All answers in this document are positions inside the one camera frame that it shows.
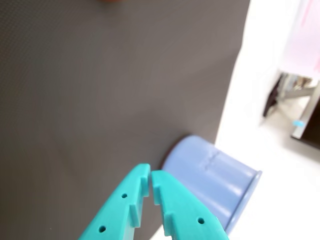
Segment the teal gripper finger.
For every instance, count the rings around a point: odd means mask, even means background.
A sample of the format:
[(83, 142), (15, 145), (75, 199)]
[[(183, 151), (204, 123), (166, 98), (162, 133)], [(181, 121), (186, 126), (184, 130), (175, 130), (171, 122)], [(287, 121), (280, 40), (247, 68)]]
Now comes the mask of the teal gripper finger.
[(182, 183), (163, 170), (151, 172), (153, 200), (164, 235), (173, 240), (227, 240), (221, 223)]
[(132, 240), (141, 226), (144, 198), (149, 196), (151, 167), (135, 166), (116, 187), (79, 237), (80, 240)]

